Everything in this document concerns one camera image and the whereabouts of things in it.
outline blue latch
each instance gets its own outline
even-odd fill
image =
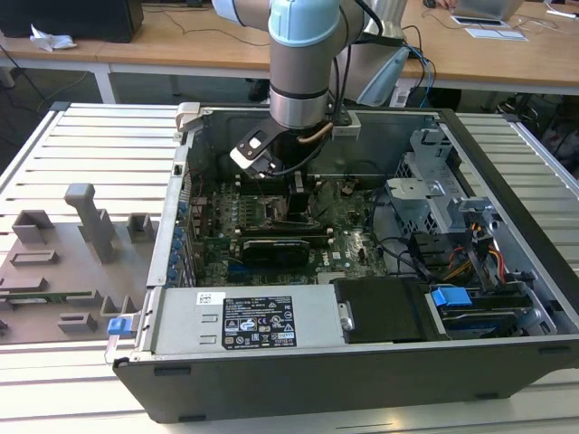
[[[469,293],[463,287],[438,287],[432,292],[436,306],[471,306]]]
[[[112,318],[109,321],[107,333],[109,335],[117,335],[117,336],[131,335],[130,330],[131,323],[132,323],[131,318]]]

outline wooden desk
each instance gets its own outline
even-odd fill
[[[99,61],[263,71],[270,67],[270,37],[265,32],[224,20],[213,9],[143,9],[145,21],[132,43],[105,43],[97,54]]]
[[[573,6],[558,7],[577,10]],[[145,6],[144,9],[149,12],[145,12],[143,26],[130,44],[77,41],[78,48],[53,53],[36,49],[24,38],[5,38],[2,44],[23,67],[94,73],[106,103],[116,102],[109,79],[112,72],[169,75],[174,85],[178,75],[269,76],[269,47],[259,46],[269,42],[268,34],[230,23],[218,17],[213,9],[187,12],[167,9],[165,13],[157,8]],[[529,42],[475,39],[458,28],[448,11],[427,9],[422,0],[408,1],[403,26],[414,24],[421,29],[424,52],[436,64],[437,87],[579,94],[579,34],[565,34],[579,33],[579,23],[547,14],[543,4],[525,3],[518,12],[555,23],[558,29],[526,24],[523,27],[527,29],[524,32]],[[445,28],[428,14],[456,29]],[[515,15],[511,23],[520,24],[526,19]],[[176,23],[185,31],[203,31],[183,34],[184,30]],[[418,44],[412,29],[406,34],[410,43]],[[10,66],[10,61],[1,53],[0,66]],[[420,74],[418,61],[408,61],[395,96],[407,94]]]
[[[579,12],[575,6],[557,5],[557,8]],[[454,29],[445,28],[429,14]],[[542,3],[524,3],[509,23],[516,26],[529,17],[552,22],[558,28],[524,24],[522,31],[528,42],[476,39],[452,21],[448,11],[428,9],[422,0],[408,1],[403,27],[416,25],[420,29],[424,54],[436,65],[437,87],[579,94],[579,23],[547,14]],[[418,46],[414,29],[407,29],[405,34],[409,43]],[[399,89],[410,89],[420,75],[420,63],[408,61],[398,82]]]

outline desk leg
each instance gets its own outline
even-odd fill
[[[14,87],[14,80],[12,80],[12,75],[10,75],[10,68],[0,68],[0,83],[2,83],[6,89]]]
[[[117,104],[117,94],[110,81],[110,73],[107,71],[94,71],[93,73],[97,79],[103,104]]]
[[[390,107],[406,107],[406,102],[408,101],[408,96],[412,88],[412,80],[398,80],[392,92],[392,97],[390,98]]]
[[[171,93],[174,97],[181,96],[181,90],[179,89],[179,76],[169,75],[169,82],[171,83]]]

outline warning label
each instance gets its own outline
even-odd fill
[[[296,346],[291,297],[226,298],[223,300],[223,348]]]

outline yellow wire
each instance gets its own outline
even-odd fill
[[[460,267],[455,269],[451,274],[449,274],[446,278],[444,278],[443,281],[447,281],[447,280],[450,280],[451,278],[458,276],[462,271],[467,270],[469,267],[470,267],[470,261],[465,262]]]

